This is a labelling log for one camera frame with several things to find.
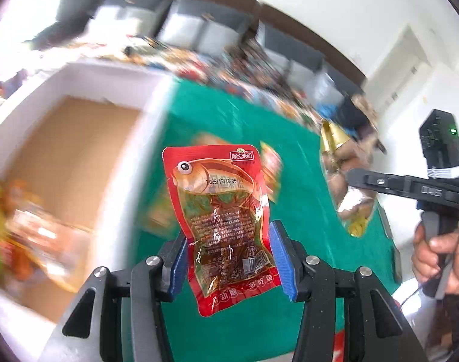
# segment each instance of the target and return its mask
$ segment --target clear plastic bag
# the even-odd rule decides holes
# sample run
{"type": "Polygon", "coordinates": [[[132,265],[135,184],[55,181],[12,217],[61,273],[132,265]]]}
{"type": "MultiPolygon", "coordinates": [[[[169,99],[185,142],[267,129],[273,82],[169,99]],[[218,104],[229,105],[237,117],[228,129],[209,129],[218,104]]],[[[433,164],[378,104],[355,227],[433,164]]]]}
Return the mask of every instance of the clear plastic bag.
{"type": "Polygon", "coordinates": [[[347,232],[363,236],[374,211],[376,193],[348,186],[345,173],[368,168],[377,135],[356,142],[333,122],[322,123],[321,164],[337,215],[347,232]]]}
{"type": "Polygon", "coordinates": [[[60,287],[76,292],[85,277],[90,234],[63,224],[40,206],[26,202],[15,210],[6,227],[10,239],[60,287]]]}
{"type": "Polygon", "coordinates": [[[280,284],[268,236],[270,210],[256,148],[169,147],[171,201],[189,242],[189,284],[210,316],[280,284]]]}

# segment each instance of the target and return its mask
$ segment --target fish eye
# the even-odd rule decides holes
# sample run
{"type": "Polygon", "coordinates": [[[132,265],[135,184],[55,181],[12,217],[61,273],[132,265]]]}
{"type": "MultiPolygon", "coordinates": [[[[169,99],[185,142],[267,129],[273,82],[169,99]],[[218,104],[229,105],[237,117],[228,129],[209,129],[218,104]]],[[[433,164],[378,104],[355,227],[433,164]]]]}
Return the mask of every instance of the fish eye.
{"type": "Polygon", "coordinates": [[[188,162],[179,162],[177,164],[177,169],[181,174],[190,174],[193,171],[193,168],[190,163],[188,162]]]}

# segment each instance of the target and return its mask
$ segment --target barcode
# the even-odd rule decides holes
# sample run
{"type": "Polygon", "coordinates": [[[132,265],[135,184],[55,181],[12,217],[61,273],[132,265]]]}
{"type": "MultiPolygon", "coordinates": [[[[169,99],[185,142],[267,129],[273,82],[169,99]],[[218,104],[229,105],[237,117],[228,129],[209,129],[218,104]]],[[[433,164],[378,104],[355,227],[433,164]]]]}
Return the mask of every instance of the barcode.
{"type": "Polygon", "coordinates": [[[256,257],[250,257],[248,259],[243,259],[243,272],[245,275],[257,272],[259,269],[263,268],[265,265],[269,264],[268,256],[262,250],[260,250],[256,257]]]}

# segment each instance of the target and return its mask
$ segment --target blue gripper pad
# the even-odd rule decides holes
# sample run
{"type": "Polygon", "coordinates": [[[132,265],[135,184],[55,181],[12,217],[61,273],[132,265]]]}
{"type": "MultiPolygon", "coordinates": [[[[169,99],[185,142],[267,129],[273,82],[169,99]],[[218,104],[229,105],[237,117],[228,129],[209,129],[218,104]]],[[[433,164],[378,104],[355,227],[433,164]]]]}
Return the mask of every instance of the blue gripper pad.
{"type": "Polygon", "coordinates": [[[184,280],[188,273],[188,240],[185,238],[184,243],[177,255],[175,263],[171,269],[171,284],[169,286],[168,294],[171,298],[175,297],[183,289],[184,280]]]}
{"type": "Polygon", "coordinates": [[[281,221],[271,222],[269,231],[271,252],[280,275],[283,292],[290,301],[295,302],[296,284],[298,282],[298,271],[295,268],[295,250],[281,221]]]}

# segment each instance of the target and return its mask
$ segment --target metal screw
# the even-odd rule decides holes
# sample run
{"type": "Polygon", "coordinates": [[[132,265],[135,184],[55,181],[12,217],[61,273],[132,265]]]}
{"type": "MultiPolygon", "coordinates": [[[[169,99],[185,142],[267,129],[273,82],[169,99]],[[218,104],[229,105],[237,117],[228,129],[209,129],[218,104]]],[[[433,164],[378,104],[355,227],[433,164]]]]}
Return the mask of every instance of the metal screw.
{"type": "Polygon", "coordinates": [[[369,267],[360,267],[359,271],[362,276],[372,275],[372,270],[369,267]]]}
{"type": "Polygon", "coordinates": [[[149,256],[148,258],[146,258],[146,264],[150,267],[158,265],[160,261],[161,259],[158,256],[149,256]]]}
{"type": "Polygon", "coordinates": [[[307,262],[307,264],[317,265],[320,262],[320,259],[317,256],[307,256],[305,261],[307,262]]]}
{"type": "Polygon", "coordinates": [[[94,276],[96,278],[100,278],[100,277],[104,276],[106,273],[107,273],[107,268],[106,267],[99,267],[99,268],[96,268],[96,270],[94,271],[94,276]]]}

